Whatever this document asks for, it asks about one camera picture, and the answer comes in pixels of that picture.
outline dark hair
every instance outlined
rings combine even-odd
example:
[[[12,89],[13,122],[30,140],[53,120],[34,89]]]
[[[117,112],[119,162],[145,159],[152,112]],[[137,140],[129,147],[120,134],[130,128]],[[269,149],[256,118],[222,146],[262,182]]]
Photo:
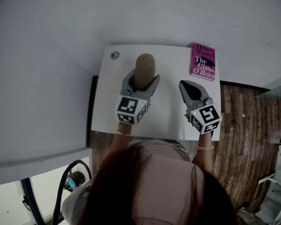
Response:
[[[141,173],[149,156],[141,146],[131,146],[107,156],[89,188],[89,196],[79,225],[121,224],[134,225],[133,201]],[[236,225],[237,219],[231,200],[217,179],[203,171],[204,199],[198,202],[196,182],[193,182],[191,211],[187,224]]]

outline white wall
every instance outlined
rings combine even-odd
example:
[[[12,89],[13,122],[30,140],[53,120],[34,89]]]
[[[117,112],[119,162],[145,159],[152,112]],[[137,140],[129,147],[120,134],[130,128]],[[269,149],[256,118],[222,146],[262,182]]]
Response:
[[[216,49],[221,80],[274,87],[281,0],[1,0],[0,163],[84,146],[106,45],[190,42]]]
[[[0,225],[33,225],[30,212],[22,203],[20,182],[0,185]]]

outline book cover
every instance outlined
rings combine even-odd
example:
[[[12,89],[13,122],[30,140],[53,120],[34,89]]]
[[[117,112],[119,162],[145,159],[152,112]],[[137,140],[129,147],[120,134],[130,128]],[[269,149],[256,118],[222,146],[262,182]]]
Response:
[[[210,81],[215,79],[215,49],[193,44],[190,75]]]

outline white table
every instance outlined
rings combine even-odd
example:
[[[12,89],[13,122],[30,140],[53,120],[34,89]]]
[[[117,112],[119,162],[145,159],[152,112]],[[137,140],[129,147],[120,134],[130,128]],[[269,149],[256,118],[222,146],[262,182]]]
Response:
[[[120,57],[111,59],[111,53]],[[192,50],[187,47],[163,45],[116,45],[105,48],[96,89],[92,130],[116,133],[118,121],[114,114],[117,96],[123,78],[135,68],[135,61],[142,53],[155,58],[156,72],[160,82],[151,98],[149,111],[140,123],[133,127],[132,135],[179,140],[198,140],[199,132],[187,121],[186,105],[182,100],[179,82],[190,80],[202,85],[213,101],[221,107],[221,92],[216,63],[215,80],[209,81],[189,75]],[[214,131],[212,140],[220,138],[220,126]]]

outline wooden floor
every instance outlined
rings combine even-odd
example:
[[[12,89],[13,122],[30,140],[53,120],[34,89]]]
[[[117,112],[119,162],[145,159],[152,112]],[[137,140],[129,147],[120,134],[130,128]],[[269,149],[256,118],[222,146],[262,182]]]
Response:
[[[237,208],[250,203],[255,211],[262,203],[269,181],[258,180],[274,172],[281,138],[281,99],[262,99],[258,90],[221,85],[222,124],[219,142],[214,142],[214,176],[224,186]],[[107,155],[113,134],[91,132],[93,171],[97,173]],[[196,141],[181,141],[195,150]]]

